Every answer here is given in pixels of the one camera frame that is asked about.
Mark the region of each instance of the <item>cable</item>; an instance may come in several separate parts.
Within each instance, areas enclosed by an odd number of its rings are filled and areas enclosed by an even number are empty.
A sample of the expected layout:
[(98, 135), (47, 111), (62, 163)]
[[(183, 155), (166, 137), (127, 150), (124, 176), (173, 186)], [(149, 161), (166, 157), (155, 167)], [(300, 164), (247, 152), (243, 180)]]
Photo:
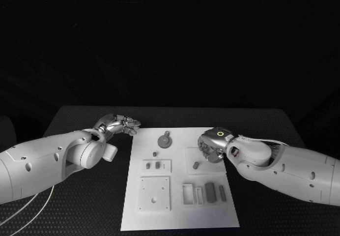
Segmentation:
[[(51, 198), (51, 196), (52, 196), (54, 189), (55, 189), (55, 186), (52, 186), (52, 190), (51, 190), (51, 194), (49, 194), (49, 197), (48, 197), (48, 201), (49, 201), (49, 198)], [(47, 203), (45, 203), (45, 205), (44, 205), (41, 211), (38, 212), (35, 218), (39, 216), (39, 214), (41, 214), (41, 212), (42, 212), (42, 210), (44, 210), (44, 208), (45, 208), (45, 206), (47, 206), (47, 204), (48, 204), (48, 201), (47, 201)], [(32, 221), (35, 220), (35, 218), (29, 221), (29, 223), (22, 227), (22, 229), (21, 229), (18, 232), (21, 232), (21, 231), (24, 230), (24, 228), (32, 223)]]
[(273, 142), (273, 143), (277, 143), (277, 144), (281, 144), (281, 145), (290, 146), (289, 144), (286, 144), (286, 143), (281, 142), (281, 141), (268, 140), (268, 139), (253, 139), (253, 138), (245, 137), (244, 135), (240, 135), (240, 137), (244, 138), (244, 139), (258, 140), (258, 141), (266, 141), (266, 142)]
[(26, 205), (22, 207), (22, 209), (0, 223), (0, 226), (19, 214), (19, 212), (26, 208), (26, 206), (31, 204), (31, 202), (35, 200), (38, 197), (38, 194), (34, 196), (31, 201), (26, 203)]

